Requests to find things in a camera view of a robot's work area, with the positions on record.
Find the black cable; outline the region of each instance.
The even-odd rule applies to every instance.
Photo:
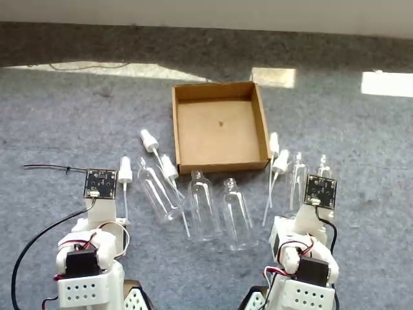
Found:
[[[274,286],[274,282],[276,280],[276,276],[277,273],[274,275],[274,277],[272,278],[272,282],[271,282],[271,286],[268,288],[268,292],[267,292],[267,297],[265,298],[265,302],[264,304],[258,309],[258,310],[263,310],[268,302],[268,298],[270,297],[270,293],[271,293],[271,289]]]
[[[102,66],[102,65],[93,65],[93,66],[86,66],[86,67],[81,67],[81,68],[57,68],[57,67],[53,66],[51,63],[49,63],[49,67],[52,68],[53,70],[56,70],[56,71],[75,71],[75,70],[86,70],[86,69],[94,69],[94,68],[119,69],[119,68],[126,67],[127,65],[130,65],[130,63],[123,63],[122,65],[114,66],[114,67],[108,67],[108,66]]]
[[[333,255],[334,246],[336,245],[336,240],[337,240],[337,227],[333,223],[319,217],[318,207],[316,207],[316,215],[319,221],[322,221],[324,224],[327,224],[328,226],[333,228],[334,235],[333,235],[333,240],[331,241],[331,245],[330,245],[330,252],[331,252],[331,255]]]
[[[57,300],[58,298],[59,298],[59,295],[57,295],[56,297],[53,297],[53,298],[52,297],[45,298],[41,303],[41,309],[46,310],[46,303],[49,302],[49,301]]]
[[[340,301],[338,300],[336,285],[331,283],[331,288],[334,290],[334,301],[336,302],[336,310],[340,310]]]
[[[334,235],[333,235],[333,240],[331,241],[331,245],[330,245],[330,252],[331,252],[331,255],[333,255],[334,246],[336,245],[336,240],[337,240],[337,227],[333,223],[319,217],[318,207],[316,207],[316,215],[317,215],[318,220],[322,221],[324,224],[327,224],[328,226],[333,228]],[[334,290],[334,301],[336,302],[336,310],[340,310],[340,301],[338,299],[336,286],[334,285],[334,283],[331,283],[331,288],[333,288]]]
[[[82,172],[82,173],[87,172],[87,169],[84,169],[84,168],[76,168],[76,167],[71,167],[71,166],[60,166],[60,165],[49,165],[49,164],[23,165],[22,167],[24,169],[64,169],[66,171],[66,174],[69,171]]]
[[[37,239],[39,239],[40,237],[42,237],[42,235],[44,235],[45,233],[47,233],[50,229],[62,224],[63,222],[70,220],[71,218],[74,218],[80,214],[86,213],[87,211],[89,211],[91,208],[94,207],[96,203],[96,198],[94,198],[92,200],[92,204],[89,208],[87,209],[82,209],[76,212],[73,212],[72,214],[69,214],[68,216],[65,216],[64,218],[62,218],[61,220],[58,220],[57,222],[54,222],[53,224],[49,225],[48,227],[46,227],[45,229],[43,229],[41,232],[39,232],[37,235],[35,235],[25,246],[25,248],[21,251],[19,257],[17,258],[15,264],[14,264],[14,268],[13,268],[13,273],[12,273],[12,284],[11,284],[11,288],[12,288],[12,304],[13,304],[13,308],[14,310],[21,310],[19,308],[19,305],[17,304],[17,300],[16,300],[16,295],[15,295],[15,282],[16,282],[16,278],[17,278],[17,270],[19,269],[20,263],[23,260],[23,257],[25,256],[25,254],[27,253],[27,251],[29,250],[29,248],[33,245],[33,243],[35,243],[37,241]]]

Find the white plastic bracket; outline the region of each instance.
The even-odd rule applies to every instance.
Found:
[[[277,276],[268,298],[271,310],[332,310],[334,289]]]
[[[140,289],[131,289],[124,301],[125,310],[148,310]]]
[[[261,310],[264,303],[264,296],[260,292],[253,292],[244,310]]]
[[[57,282],[60,308],[77,309],[100,305],[99,310],[123,310],[122,265],[113,261],[109,270],[97,276],[62,279]]]

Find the white wire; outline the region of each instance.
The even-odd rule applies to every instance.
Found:
[[[276,183],[278,178],[278,170],[276,171],[276,173],[274,173],[274,179],[272,180],[272,185],[270,188],[270,193],[268,195],[268,199],[267,199],[267,204],[265,205],[265,212],[264,212],[264,218],[263,218],[263,227],[265,226],[265,222],[267,220],[267,213],[268,213],[268,206],[270,205],[270,200],[272,197],[272,190],[274,189],[274,184]]]
[[[126,250],[128,249],[128,246],[129,246],[129,243],[130,243],[130,235],[129,235],[129,232],[127,231],[127,229],[126,229],[125,227],[123,227],[123,225],[121,225],[121,224],[119,224],[119,223],[117,223],[117,222],[114,222],[114,221],[108,221],[108,222],[102,223],[102,224],[100,224],[99,226],[97,226],[97,228],[101,229],[103,226],[105,226],[105,225],[107,225],[107,224],[115,224],[115,225],[119,226],[120,228],[122,228],[122,230],[123,230],[123,231],[125,232],[125,234],[126,234],[127,239],[126,239],[125,248],[123,249],[122,252],[120,252],[118,255],[115,256],[115,258],[119,258],[120,256],[124,255],[124,254],[126,253]]]
[[[280,274],[280,275],[282,275],[282,276],[288,276],[288,274],[287,274],[285,271],[282,271],[280,268],[272,267],[272,266],[266,266],[266,267],[264,268],[264,273],[263,273],[263,274],[264,274],[265,280],[266,280],[267,283],[268,283],[268,287],[271,286],[271,282],[270,282],[270,280],[268,279],[268,276],[267,276],[268,269],[272,269],[273,272],[278,273],[278,274]]]
[[[126,200],[126,183],[123,185],[123,204],[125,205],[125,221],[128,223],[128,201]]]
[[[270,160],[270,176],[268,177],[268,197],[270,197],[270,192],[271,192],[271,177],[272,177],[272,164],[274,162],[274,154],[271,155],[271,160]],[[270,199],[270,208],[272,209],[272,199]]]

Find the white wall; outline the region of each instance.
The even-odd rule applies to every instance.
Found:
[[[0,20],[413,38],[412,0],[0,0]]]

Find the cardboard tray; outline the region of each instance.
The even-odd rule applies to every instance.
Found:
[[[257,84],[178,85],[172,100],[181,174],[263,169],[268,163],[267,124]]]

